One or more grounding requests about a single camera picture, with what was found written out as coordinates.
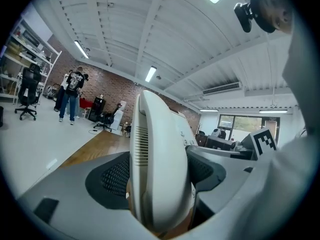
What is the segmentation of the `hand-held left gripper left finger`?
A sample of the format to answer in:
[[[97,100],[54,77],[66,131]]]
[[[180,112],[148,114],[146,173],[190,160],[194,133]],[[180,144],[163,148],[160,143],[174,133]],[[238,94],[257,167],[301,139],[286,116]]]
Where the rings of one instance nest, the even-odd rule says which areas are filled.
[[[52,240],[153,240],[126,198],[130,154],[119,152],[55,170],[17,201]]]

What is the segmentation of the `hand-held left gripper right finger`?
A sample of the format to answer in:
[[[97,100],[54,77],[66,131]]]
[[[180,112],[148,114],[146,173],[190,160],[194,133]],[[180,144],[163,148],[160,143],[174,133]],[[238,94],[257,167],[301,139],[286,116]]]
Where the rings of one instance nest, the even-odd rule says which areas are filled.
[[[220,212],[243,186],[255,161],[239,159],[228,151],[186,147],[188,172],[194,187],[190,228]]]

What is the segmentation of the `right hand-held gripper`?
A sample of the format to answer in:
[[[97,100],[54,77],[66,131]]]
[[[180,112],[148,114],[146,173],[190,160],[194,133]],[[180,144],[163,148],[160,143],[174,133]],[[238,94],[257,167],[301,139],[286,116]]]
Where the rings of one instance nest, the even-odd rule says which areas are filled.
[[[262,154],[277,150],[277,144],[268,128],[249,133],[242,141],[234,145],[231,158],[257,161]]]

